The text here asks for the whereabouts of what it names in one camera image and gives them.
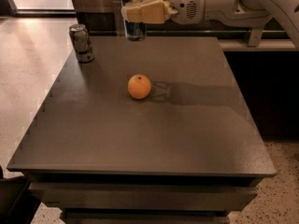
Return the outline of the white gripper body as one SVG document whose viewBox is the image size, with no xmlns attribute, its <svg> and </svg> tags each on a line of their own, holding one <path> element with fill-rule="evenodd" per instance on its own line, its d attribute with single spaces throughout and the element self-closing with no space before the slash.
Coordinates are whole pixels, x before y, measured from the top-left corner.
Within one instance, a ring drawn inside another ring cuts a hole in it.
<svg viewBox="0 0 299 224">
<path fill-rule="evenodd" d="M 204 20 L 222 23 L 235 19 L 238 0 L 167 0 L 174 13 L 170 19 L 178 24 L 196 24 Z"/>
</svg>

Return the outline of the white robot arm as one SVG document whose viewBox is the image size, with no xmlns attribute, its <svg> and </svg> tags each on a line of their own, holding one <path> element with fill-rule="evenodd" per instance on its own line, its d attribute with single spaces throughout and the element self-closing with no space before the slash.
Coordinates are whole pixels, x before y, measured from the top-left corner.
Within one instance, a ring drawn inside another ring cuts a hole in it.
<svg viewBox="0 0 299 224">
<path fill-rule="evenodd" d="M 121 0 L 121 14 L 129 24 L 196 24 L 220 21 L 228 26 L 249 27 L 256 46 L 267 22 L 276 20 L 299 48 L 299 0 Z"/>
</svg>

